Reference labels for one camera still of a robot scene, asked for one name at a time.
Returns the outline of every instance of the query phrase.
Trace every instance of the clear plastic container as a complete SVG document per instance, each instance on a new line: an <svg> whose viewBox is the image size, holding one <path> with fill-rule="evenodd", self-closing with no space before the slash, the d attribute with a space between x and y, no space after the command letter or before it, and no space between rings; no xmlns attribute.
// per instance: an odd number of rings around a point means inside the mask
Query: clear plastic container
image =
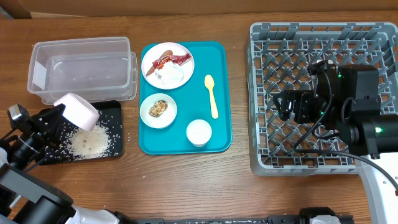
<svg viewBox="0 0 398 224"><path fill-rule="evenodd" d="M127 37L39 42L30 59L27 90L46 105L67 93L89 102L132 100L137 57Z"/></svg>

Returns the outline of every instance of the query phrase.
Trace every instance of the green light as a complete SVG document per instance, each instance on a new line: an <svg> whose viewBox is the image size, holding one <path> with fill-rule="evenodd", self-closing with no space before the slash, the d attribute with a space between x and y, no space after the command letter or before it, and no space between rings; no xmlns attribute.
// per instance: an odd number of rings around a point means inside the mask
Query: green light
<svg viewBox="0 0 398 224"><path fill-rule="evenodd" d="M374 129L376 130L376 133L383 132L383 129L381 129L381 128L379 128L379 127L376 127L376 128L374 128Z"/></svg>

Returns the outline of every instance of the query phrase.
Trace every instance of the teal tray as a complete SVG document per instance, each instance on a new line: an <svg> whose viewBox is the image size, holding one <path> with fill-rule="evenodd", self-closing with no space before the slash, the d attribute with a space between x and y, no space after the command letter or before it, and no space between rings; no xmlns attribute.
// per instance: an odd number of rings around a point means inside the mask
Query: teal tray
<svg viewBox="0 0 398 224"><path fill-rule="evenodd" d="M232 143L231 108L229 105L228 71L224 47L217 42L183 42L195 60L195 70L186 84L174 90L161 90L149 84L141 72L139 104L154 93L171 96L177 104L177 116L164 129L154 129L139 120L139 145L150 155L191 154L223 152ZM146 52L156 44L145 47ZM209 92L205 76L213 76L214 96L218 107L218 119L211 117ZM187 126L195 119L209 122L213 134L203 147L195 147L187 138Z"/></svg>

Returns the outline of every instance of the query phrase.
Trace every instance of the plastic crate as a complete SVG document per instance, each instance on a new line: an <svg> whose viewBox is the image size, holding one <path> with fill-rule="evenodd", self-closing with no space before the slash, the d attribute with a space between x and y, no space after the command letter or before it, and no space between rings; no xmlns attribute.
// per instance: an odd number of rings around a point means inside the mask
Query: plastic crate
<svg viewBox="0 0 398 224"><path fill-rule="evenodd" d="M350 158L292 151L312 124L297 124L293 113L289 120L280 120L272 96L287 89L311 89L306 67L317 60L370 64L379 70L381 114L395 113L397 33L394 24L385 22L253 24L245 51L252 171L263 176L357 174ZM319 135L332 132L322 127L316 130ZM338 138L320 140L312 135L298 148L348 150Z"/></svg>

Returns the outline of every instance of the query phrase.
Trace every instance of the yellow spoon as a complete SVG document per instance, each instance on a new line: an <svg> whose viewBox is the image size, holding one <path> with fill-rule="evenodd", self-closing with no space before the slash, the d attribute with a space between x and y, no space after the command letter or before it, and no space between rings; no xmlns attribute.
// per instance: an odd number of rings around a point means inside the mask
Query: yellow spoon
<svg viewBox="0 0 398 224"><path fill-rule="evenodd" d="M214 99L214 93L213 93L214 79L211 75L207 75L205 77L205 87L209 90L209 94L210 94L211 116L213 117L213 119L217 119L218 118L218 110L217 110L217 104L216 104L216 100Z"/></svg>

